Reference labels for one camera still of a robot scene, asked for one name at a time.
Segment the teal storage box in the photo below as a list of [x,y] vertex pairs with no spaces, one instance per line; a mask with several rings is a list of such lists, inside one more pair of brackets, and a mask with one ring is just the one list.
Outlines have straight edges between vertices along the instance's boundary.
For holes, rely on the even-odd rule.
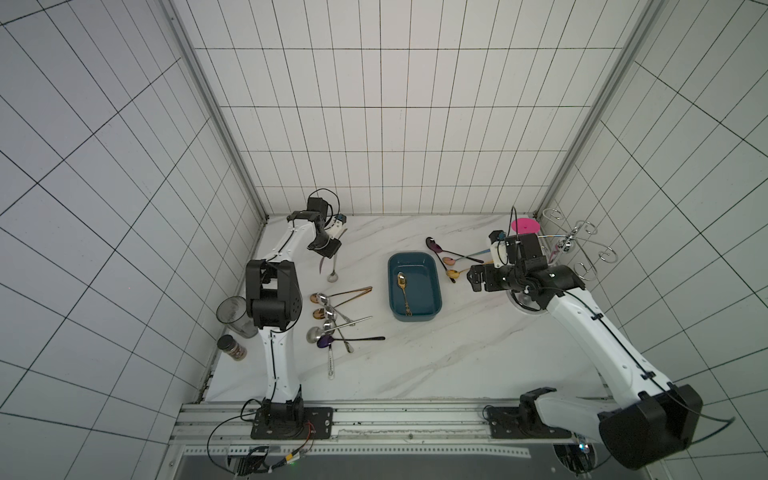
[[[397,273],[407,278],[407,296],[411,316],[404,311],[403,295],[397,285]],[[387,263],[389,307],[401,322],[427,322],[441,311],[443,302],[440,279],[434,259],[425,252],[406,251],[393,254]]]

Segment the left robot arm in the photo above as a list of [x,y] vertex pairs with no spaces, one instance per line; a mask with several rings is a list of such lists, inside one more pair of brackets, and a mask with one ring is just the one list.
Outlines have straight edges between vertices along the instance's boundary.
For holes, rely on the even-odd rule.
[[339,206],[332,206],[313,191],[306,207],[286,217],[286,231],[263,258],[245,267],[246,315],[262,341],[268,385],[254,415],[251,438],[277,440],[297,438],[309,431],[302,387],[294,355],[293,328],[303,309],[294,256],[302,250],[324,258],[341,246],[332,223]]

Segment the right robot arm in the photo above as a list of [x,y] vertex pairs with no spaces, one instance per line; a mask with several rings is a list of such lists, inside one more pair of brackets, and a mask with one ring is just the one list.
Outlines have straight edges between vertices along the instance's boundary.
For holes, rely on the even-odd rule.
[[612,395],[611,400],[586,400],[553,387],[529,391],[518,407],[521,430],[560,429],[598,441],[630,470],[692,446],[703,408],[696,390],[675,385],[628,344],[583,280],[569,267],[547,262],[537,235],[495,230],[489,239],[492,261],[470,268],[472,289],[529,297],[570,333]]

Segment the plain silver spoon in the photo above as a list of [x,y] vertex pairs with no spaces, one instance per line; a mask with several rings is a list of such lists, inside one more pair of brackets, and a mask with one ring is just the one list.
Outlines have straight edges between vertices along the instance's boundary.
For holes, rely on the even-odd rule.
[[333,257],[333,263],[332,263],[332,271],[327,276],[327,281],[329,283],[335,283],[338,281],[338,273],[337,273],[337,261],[338,261],[338,254],[335,254]]

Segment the gold ornate-handle spoon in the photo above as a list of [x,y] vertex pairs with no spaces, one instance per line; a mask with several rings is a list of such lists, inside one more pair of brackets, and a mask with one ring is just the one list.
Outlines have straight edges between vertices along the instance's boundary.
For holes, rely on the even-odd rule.
[[411,310],[408,296],[407,296],[407,278],[403,272],[398,272],[396,279],[397,279],[397,285],[400,288],[403,295],[405,315],[411,316],[412,310]]

